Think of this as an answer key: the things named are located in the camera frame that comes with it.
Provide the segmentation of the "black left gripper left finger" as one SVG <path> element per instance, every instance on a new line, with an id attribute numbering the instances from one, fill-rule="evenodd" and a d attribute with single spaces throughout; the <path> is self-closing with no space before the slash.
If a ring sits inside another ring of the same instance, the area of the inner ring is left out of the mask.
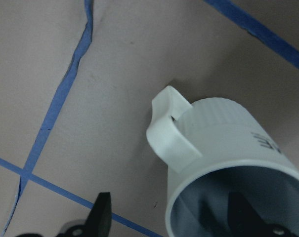
<path id="1" fill-rule="evenodd" d="M 112 224 L 111 195 L 99 193 L 98 197 L 82 225 L 70 227 L 63 237 L 108 237 Z"/>

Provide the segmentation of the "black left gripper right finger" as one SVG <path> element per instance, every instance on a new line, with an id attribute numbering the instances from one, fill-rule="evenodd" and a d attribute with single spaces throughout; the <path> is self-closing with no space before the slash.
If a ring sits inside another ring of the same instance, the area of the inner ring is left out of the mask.
<path id="1" fill-rule="evenodd" d="M 266 223 L 239 192 L 228 195 L 227 222 L 234 237 L 294 237 L 279 224 Z"/>

